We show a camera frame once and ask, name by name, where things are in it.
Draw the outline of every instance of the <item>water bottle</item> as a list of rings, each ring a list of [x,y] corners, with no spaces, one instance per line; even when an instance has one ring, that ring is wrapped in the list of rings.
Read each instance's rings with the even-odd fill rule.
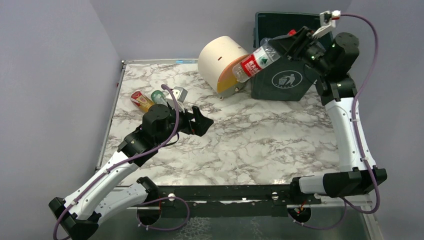
[[[268,44],[270,39],[262,39],[260,41],[262,46],[232,68],[232,73],[238,82],[246,82],[281,57],[275,48]]]

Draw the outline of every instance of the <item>white wall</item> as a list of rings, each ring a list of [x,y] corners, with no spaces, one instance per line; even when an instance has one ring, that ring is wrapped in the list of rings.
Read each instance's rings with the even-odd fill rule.
[[[386,240],[423,239],[424,1],[353,0],[347,11],[370,19],[380,37],[375,72],[359,99],[369,148],[388,174],[376,216]],[[360,56],[350,72],[361,84],[373,55],[372,32],[346,18],[337,28],[359,37]]]
[[[215,38],[253,50],[256,12],[345,10],[352,0],[90,0],[124,60],[197,58]]]
[[[52,239],[48,203],[94,173],[120,65],[88,0],[0,0],[2,240]]]

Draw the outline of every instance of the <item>red bottle label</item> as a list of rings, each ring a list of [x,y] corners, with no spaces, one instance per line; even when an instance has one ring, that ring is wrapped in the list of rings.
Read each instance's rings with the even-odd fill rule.
[[[258,62],[256,61],[254,54],[251,54],[250,56],[248,56],[246,59],[241,61],[240,64],[244,72],[249,77],[259,73],[262,70],[262,68],[259,66]]]

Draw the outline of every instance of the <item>white marble surface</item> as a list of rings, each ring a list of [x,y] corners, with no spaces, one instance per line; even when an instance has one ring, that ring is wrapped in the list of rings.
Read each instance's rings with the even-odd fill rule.
[[[278,184],[338,170],[336,137],[314,87],[299,102],[252,99],[249,87],[219,100],[195,63],[126,66],[102,165],[142,121],[130,95],[150,96],[163,83],[187,89],[186,108],[198,106],[214,124],[203,137],[180,134],[122,186],[143,176],[157,185]]]

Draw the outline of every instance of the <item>white cylinder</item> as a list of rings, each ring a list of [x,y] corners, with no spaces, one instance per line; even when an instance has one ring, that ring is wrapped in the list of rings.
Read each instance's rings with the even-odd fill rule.
[[[324,175],[299,178],[300,191],[304,194],[327,194],[324,188]]]
[[[233,67],[249,53],[229,36],[209,42],[200,52],[197,67],[200,75],[220,96],[238,92],[244,84],[237,81]]]

